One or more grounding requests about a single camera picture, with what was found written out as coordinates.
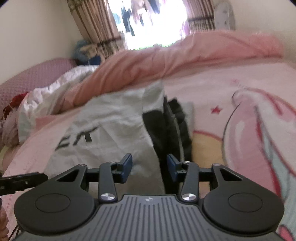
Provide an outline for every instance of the ribbed rubber pad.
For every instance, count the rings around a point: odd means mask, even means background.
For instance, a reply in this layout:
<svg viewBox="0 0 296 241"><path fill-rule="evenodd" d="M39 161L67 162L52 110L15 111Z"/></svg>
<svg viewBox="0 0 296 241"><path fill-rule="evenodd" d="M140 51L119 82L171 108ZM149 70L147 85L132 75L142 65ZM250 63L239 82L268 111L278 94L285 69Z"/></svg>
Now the ribbed rubber pad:
<svg viewBox="0 0 296 241"><path fill-rule="evenodd" d="M211 226L195 205L175 196L125 195L115 204L102 205L94 218L71 233L41 237L21 234L17 241L277 241L277 234L236 237Z"/></svg>

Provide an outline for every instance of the striped curtain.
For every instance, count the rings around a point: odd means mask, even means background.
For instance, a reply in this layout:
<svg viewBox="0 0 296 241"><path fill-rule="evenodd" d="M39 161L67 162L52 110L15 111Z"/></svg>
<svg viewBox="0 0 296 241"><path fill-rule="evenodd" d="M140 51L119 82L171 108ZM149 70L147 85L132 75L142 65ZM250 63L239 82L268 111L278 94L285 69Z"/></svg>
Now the striped curtain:
<svg viewBox="0 0 296 241"><path fill-rule="evenodd" d="M183 0L191 31L215 29L212 0Z"/></svg>
<svg viewBox="0 0 296 241"><path fill-rule="evenodd" d="M108 0L67 0L85 40L97 45L104 58L124 49Z"/></svg>

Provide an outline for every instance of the cartoon print bedsheet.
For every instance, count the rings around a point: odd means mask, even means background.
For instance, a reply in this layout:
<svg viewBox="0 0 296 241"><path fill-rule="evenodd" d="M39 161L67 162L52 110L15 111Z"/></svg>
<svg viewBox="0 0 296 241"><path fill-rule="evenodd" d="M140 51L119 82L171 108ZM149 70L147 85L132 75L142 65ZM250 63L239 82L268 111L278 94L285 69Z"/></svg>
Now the cartoon print bedsheet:
<svg viewBox="0 0 296 241"><path fill-rule="evenodd" d="M279 195L277 232L295 240L296 70L272 62L218 68L167 80L165 90L194 102L194 161L224 163Z"/></svg>

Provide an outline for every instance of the clothes hanging outside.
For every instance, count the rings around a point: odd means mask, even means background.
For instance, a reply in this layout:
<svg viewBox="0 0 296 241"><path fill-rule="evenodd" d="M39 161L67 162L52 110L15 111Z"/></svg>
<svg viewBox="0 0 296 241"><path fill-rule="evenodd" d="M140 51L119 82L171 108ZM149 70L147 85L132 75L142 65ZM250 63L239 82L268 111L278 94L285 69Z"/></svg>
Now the clothes hanging outside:
<svg viewBox="0 0 296 241"><path fill-rule="evenodd" d="M156 0L148 0L154 13L160 14L159 4L156 3Z"/></svg>
<svg viewBox="0 0 296 241"><path fill-rule="evenodd" d="M128 9L126 11L125 7L122 7L121 8L121 16L122 16L123 24L126 28L126 33L131 33L132 36L135 36L135 33L134 33L133 28L131 27L131 23L130 23L131 10Z"/></svg>
<svg viewBox="0 0 296 241"><path fill-rule="evenodd" d="M117 13L113 13L113 17L114 17L114 20L115 20L116 24L121 23L120 16Z"/></svg>
<svg viewBox="0 0 296 241"><path fill-rule="evenodd" d="M145 9L147 12L151 24L153 25L151 15L154 13L154 9L152 8L149 0L131 0L131 12L133 14L133 19L137 24L140 21L141 25L144 26L142 13L139 13L141 9Z"/></svg>

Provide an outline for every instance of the white fan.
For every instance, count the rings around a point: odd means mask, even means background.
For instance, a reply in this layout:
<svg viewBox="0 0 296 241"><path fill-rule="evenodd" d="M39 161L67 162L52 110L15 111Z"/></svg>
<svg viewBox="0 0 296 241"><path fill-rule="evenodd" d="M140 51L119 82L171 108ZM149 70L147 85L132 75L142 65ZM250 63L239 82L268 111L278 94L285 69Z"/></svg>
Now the white fan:
<svg viewBox="0 0 296 241"><path fill-rule="evenodd" d="M233 10L229 2L222 1L215 6L214 18L216 29L235 30Z"/></svg>

